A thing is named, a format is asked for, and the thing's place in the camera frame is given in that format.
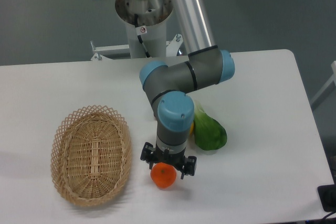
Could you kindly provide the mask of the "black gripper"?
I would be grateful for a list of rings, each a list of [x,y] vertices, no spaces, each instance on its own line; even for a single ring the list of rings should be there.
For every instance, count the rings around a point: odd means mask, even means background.
[[[171,165],[181,172],[180,179],[184,179],[185,176],[195,175],[197,165],[197,157],[185,157],[185,150],[186,148],[179,153],[172,153],[171,151],[162,151],[157,146],[154,147],[151,143],[145,142],[140,160],[145,161],[149,165],[149,169],[158,163]]]

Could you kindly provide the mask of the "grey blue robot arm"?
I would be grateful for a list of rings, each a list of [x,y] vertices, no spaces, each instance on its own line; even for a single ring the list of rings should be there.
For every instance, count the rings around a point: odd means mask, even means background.
[[[141,159],[150,166],[163,162],[182,176],[193,176],[197,159],[184,154],[194,120],[194,103],[188,94],[230,79],[234,61],[216,45],[203,0],[116,0],[115,9],[134,30],[140,55],[154,58],[141,69],[139,78],[158,122],[156,144],[145,143]],[[149,49],[144,36],[171,12],[177,14],[188,60],[167,66],[162,61],[165,50]]]

